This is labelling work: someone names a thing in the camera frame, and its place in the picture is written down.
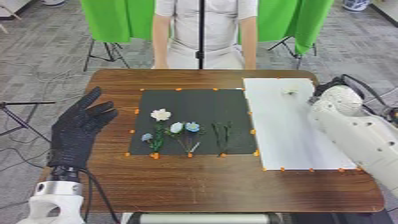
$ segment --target white sheet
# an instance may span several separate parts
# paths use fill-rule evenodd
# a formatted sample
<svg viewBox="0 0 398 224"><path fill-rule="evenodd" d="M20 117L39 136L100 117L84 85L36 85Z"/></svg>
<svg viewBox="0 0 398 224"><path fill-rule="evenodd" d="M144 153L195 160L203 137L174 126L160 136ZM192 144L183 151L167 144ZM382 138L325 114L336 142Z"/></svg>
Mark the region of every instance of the white sheet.
<svg viewBox="0 0 398 224"><path fill-rule="evenodd" d="M354 169L355 164L311 123L311 80L245 79L243 82L267 170Z"/></svg>

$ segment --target person's torso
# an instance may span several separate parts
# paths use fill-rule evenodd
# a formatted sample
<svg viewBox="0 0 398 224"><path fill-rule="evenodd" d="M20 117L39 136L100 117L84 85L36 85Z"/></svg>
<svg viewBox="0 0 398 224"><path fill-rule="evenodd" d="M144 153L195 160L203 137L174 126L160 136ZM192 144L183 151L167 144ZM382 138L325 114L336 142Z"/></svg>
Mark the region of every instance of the person's torso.
<svg viewBox="0 0 398 224"><path fill-rule="evenodd" d="M215 51L236 44L238 0L206 0L204 50ZM199 0L176 0L174 41L199 48Z"/></svg>

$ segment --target black pole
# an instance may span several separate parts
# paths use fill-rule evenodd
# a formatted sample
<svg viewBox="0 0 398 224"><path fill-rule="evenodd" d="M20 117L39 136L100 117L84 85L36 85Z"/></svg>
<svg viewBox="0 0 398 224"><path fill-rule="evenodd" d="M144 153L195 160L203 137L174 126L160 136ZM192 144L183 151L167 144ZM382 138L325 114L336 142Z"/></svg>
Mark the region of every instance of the black pole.
<svg viewBox="0 0 398 224"><path fill-rule="evenodd" d="M199 60L199 69L203 69L204 62L204 10L206 0L199 0L199 51L195 52L195 58Z"/></svg>

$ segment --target orange marker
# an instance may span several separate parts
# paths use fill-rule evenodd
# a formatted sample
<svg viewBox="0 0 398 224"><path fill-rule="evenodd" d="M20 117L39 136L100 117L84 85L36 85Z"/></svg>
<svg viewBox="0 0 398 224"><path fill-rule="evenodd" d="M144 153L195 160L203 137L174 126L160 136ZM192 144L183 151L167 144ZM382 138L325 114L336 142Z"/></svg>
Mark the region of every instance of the orange marker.
<svg viewBox="0 0 398 224"><path fill-rule="evenodd" d="M153 159L158 159L160 155L158 152L153 153Z"/></svg>
<svg viewBox="0 0 398 224"><path fill-rule="evenodd" d="M259 150L256 150L256 152L252 153L254 156L259 156Z"/></svg>

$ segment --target gray carpet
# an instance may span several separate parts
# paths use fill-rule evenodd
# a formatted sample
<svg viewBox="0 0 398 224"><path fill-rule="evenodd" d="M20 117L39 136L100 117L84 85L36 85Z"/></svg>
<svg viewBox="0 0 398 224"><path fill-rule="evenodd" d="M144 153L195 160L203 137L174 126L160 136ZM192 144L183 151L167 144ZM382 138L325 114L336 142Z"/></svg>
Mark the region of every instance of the gray carpet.
<svg viewBox="0 0 398 224"><path fill-rule="evenodd" d="M2 21L11 34L5 35L0 32L0 101L55 100L59 102L39 108L32 120L34 127L48 135L55 118L82 95L94 71L100 68L119 68L123 64L92 60L89 71L82 72L91 35L78 0L69 0L59 8L48 8L37 2L21 17L23 21ZM286 49L279 47L268 52L270 46L272 43L259 44L259 69L293 69L295 60ZM132 68L149 68L153 64L151 43L132 40L123 47L123 55ZM382 16L371 9L362 13L348 13L338 2L320 34L318 57L307 54L302 69L316 74L322 82L343 73L352 74L382 94L398 86L396 49L398 29ZM96 45L94 50L101 55L101 44ZM396 97L398 91L386 95L386 100L393 104ZM28 107L11 109L18 115L27 116ZM0 124L5 124L5 121L0 113ZM16 123L9 121L5 127L0 125L0 131L14 125ZM48 144L23 130L11 136L0 137L0 150L7 147L20 149L23 157L30 158L44 152ZM28 199L41 174L41 169L25 163L2 170L20 162L14 151L0 151L0 207ZM32 162L44 165L44 156ZM384 192L386 208L391 209L398 206L398 201L389 192ZM16 223L27 213L27 204L0 208L0 223ZM391 213L391 216L398 223L398 211ZM112 223L108 215L92 215L91 223Z"/></svg>

